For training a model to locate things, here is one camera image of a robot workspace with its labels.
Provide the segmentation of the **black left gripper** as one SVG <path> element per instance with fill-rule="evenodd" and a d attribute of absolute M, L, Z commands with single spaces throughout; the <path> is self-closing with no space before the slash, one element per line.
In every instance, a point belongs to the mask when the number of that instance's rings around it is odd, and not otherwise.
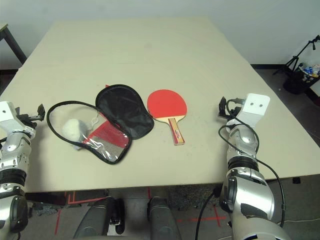
<path fill-rule="evenodd" d="M 29 116 L 28 114 L 20 114 L 20 107 L 15 108 L 16 111 L 16 117 L 22 122 L 22 123 L 32 123 L 34 121 L 43 121 L 44 120 L 44 113 L 45 108 L 43 104 L 40 104 L 37 112 L 40 113 L 38 116 Z"/>

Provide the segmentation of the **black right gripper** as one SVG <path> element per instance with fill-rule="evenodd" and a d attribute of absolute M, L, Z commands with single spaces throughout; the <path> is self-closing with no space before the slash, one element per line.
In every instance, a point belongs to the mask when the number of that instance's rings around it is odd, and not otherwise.
<path fill-rule="evenodd" d="M 225 112 L 226 110 L 228 112 L 229 118 L 235 118 L 238 115 L 238 107 L 236 106 L 235 108 L 230 109 L 229 107 L 226 107 L 226 105 L 227 105 L 227 100 L 223 96 L 218 105 L 218 108 L 219 108 L 218 117 L 226 118 L 227 117 L 227 114 Z"/>

